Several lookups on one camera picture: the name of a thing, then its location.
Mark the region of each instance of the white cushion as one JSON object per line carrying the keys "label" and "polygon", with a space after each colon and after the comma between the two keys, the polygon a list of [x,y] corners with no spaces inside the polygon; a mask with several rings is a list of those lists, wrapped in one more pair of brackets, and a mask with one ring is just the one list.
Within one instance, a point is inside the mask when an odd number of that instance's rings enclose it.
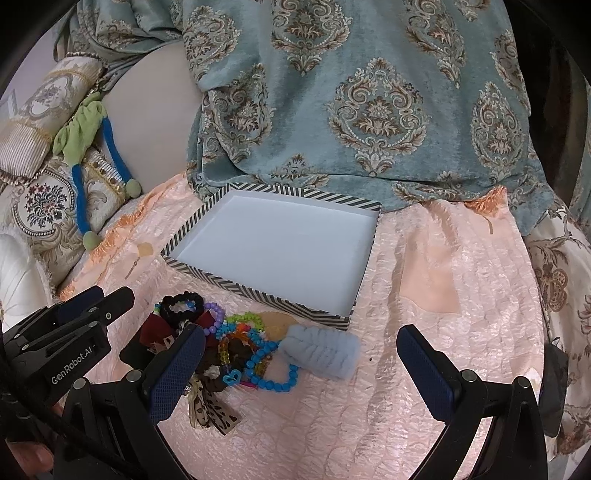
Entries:
{"label": "white cushion", "polygon": [[105,95],[115,145],[144,193],[185,171],[201,100],[182,42],[146,55]]}
{"label": "white cushion", "polygon": [[14,227],[0,230],[2,331],[53,303],[47,274]]}

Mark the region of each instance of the pink quilted bedspread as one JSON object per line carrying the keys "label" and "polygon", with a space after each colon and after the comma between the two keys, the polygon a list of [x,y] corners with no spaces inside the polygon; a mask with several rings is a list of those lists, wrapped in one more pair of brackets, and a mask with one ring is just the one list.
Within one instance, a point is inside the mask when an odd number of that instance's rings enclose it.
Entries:
{"label": "pink quilted bedspread", "polygon": [[[157,187],[135,213],[120,218],[62,292],[67,298],[96,283],[106,292],[129,285],[136,295],[134,308],[109,328],[113,351],[90,380],[118,380],[129,369],[117,353],[164,295],[192,290],[229,313],[269,310],[179,273],[160,258],[162,245],[199,206],[182,176]],[[154,255],[138,259],[144,242]],[[183,397],[161,430],[201,479],[407,479],[443,425],[430,417],[397,357],[396,334],[406,323],[459,369],[470,367],[497,382],[525,375],[539,390],[538,290],[503,191],[472,209],[437,200],[380,217],[349,329],[362,341],[350,382],[302,372],[289,394],[227,388],[220,398],[241,422],[225,437],[214,428],[191,428]],[[270,378],[281,379],[285,368],[273,360]],[[459,478],[475,462],[486,428],[482,422]]]}

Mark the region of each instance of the beaded bracelet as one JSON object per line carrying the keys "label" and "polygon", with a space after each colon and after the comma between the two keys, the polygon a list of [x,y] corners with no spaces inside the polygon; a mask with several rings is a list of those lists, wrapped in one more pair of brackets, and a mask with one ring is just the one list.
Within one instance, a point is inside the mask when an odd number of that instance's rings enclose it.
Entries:
{"label": "beaded bracelet", "polygon": [[[270,342],[264,339],[266,337],[264,328],[265,325],[258,315],[247,312],[244,315],[227,317],[217,329],[216,338],[220,340],[219,352],[222,360],[222,372],[225,373],[223,381],[227,385],[241,383],[254,388],[289,392],[297,383],[298,366],[290,364],[289,379],[285,383],[281,384],[273,380],[263,379],[268,361],[271,359],[270,355],[279,346],[279,342]],[[246,368],[243,372],[237,369],[230,370],[230,357],[228,354],[230,338],[238,338],[247,343],[252,349],[252,357],[246,362]]]}
{"label": "beaded bracelet", "polygon": [[207,302],[204,306],[205,310],[212,310],[213,311],[213,325],[209,328],[203,329],[203,333],[205,336],[209,335],[210,333],[216,333],[217,329],[222,326],[222,322],[226,317],[226,312],[224,312],[223,308],[221,308],[217,303],[214,302]]}

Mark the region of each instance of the cushion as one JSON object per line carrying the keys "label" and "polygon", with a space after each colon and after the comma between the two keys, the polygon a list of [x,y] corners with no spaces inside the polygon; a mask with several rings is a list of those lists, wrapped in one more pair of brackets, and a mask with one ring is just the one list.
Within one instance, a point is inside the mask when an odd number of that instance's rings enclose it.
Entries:
{"label": "cushion", "polygon": [[[91,147],[82,161],[86,216],[98,232],[125,203],[125,186],[106,158]],[[51,285],[59,285],[84,252],[76,226],[72,171],[62,156],[49,156],[42,175],[29,186],[8,186],[0,194],[0,222],[14,225],[45,262]]]}
{"label": "cushion", "polygon": [[102,70],[100,60],[68,57],[47,74],[35,94],[0,132],[0,180],[19,185],[35,178],[57,131]]}
{"label": "cushion", "polygon": [[53,298],[45,268],[15,227],[0,229],[0,322],[14,327]]}
{"label": "cushion", "polygon": [[183,43],[146,55],[105,95],[117,150],[144,192],[185,171],[201,97]]}

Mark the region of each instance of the green plush toy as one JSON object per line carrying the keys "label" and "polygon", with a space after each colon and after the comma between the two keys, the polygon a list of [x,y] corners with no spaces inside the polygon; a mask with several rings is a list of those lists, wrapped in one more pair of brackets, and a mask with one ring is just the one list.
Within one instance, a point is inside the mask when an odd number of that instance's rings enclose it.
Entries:
{"label": "green plush toy", "polygon": [[100,237],[91,230],[86,219],[86,192],[80,163],[86,150],[92,145],[101,125],[103,125],[105,141],[111,152],[115,168],[125,182],[126,194],[136,198],[140,196],[142,191],[139,182],[131,177],[123,159],[117,152],[111,123],[107,117],[105,106],[99,99],[100,93],[95,92],[82,100],[72,119],[61,128],[53,140],[54,155],[63,153],[64,161],[72,168],[72,180],[77,191],[76,223],[82,232],[82,244],[86,250],[95,249],[100,244]]}

